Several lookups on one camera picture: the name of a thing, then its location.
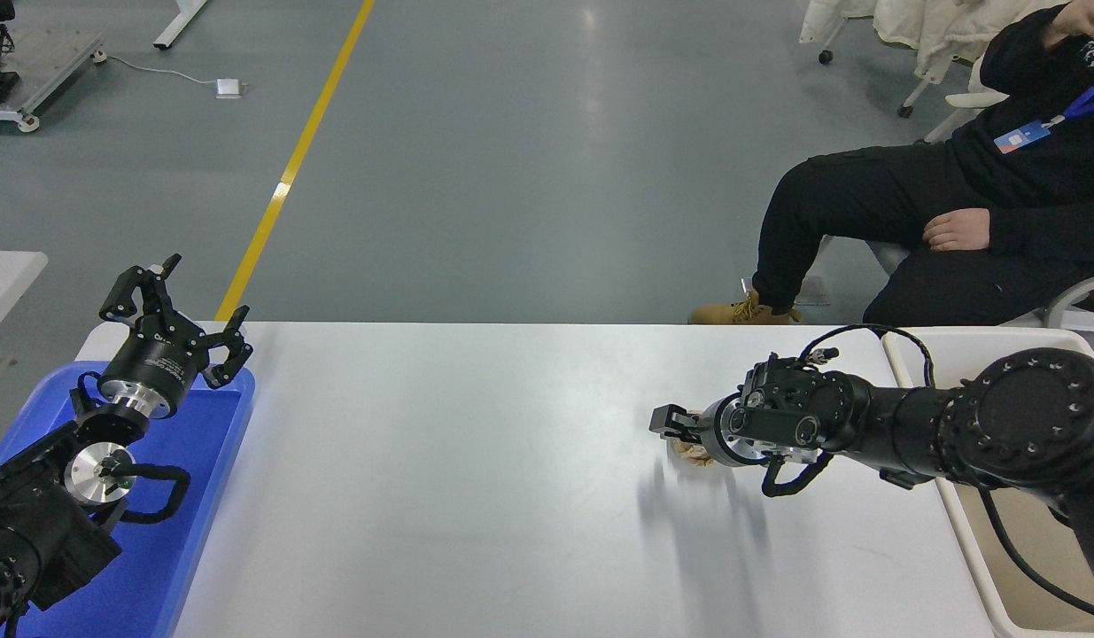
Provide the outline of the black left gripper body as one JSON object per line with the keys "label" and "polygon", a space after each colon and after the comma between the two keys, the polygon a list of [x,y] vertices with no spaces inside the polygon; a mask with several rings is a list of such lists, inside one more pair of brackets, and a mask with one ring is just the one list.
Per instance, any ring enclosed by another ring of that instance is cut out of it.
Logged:
{"label": "black left gripper body", "polygon": [[104,399],[117,402],[135,388],[147,388],[160,396],[159,405],[178,405],[191,388],[195,378],[206,367],[201,347],[206,330],[195,326],[177,326],[174,330],[158,328],[153,323],[143,327],[139,322],[129,327],[121,348],[98,378],[98,393]]}

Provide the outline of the blue-badge person's left hand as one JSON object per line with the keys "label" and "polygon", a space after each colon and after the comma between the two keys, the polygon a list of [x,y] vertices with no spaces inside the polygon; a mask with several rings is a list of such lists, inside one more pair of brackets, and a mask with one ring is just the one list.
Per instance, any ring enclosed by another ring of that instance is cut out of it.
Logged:
{"label": "blue-badge person's left hand", "polygon": [[936,214],[924,227],[922,239],[935,252],[988,250],[989,209],[961,207]]}

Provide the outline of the blue-badge person's right hand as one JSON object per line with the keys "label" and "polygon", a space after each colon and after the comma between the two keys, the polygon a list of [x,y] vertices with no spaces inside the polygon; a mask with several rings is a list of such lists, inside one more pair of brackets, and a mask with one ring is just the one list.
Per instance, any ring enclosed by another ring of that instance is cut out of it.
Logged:
{"label": "blue-badge person's right hand", "polygon": [[1045,28],[1041,28],[1041,48],[1046,51],[1062,42],[1084,36],[1094,40],[1094,1],[1069,1]]}

